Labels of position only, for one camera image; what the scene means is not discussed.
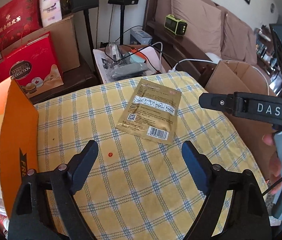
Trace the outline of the person's right hand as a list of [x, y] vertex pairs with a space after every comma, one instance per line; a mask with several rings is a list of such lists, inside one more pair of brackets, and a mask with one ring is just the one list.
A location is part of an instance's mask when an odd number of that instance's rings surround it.
[[[274, 134], [265, 134], [262, 138], [263, 142], [268, 146], [274, 146], [274, 140], [273, 140]], [[269, 161], [269, 182], [271, 186], [281, 178], [281, 161], [277, 157], [277, 153], [274, 153]], [[269, 191], [270, 194], [276, 194], [277, 191], [282, 187], [282, 182], [276, 187], [273, 187], [271, 191]]]

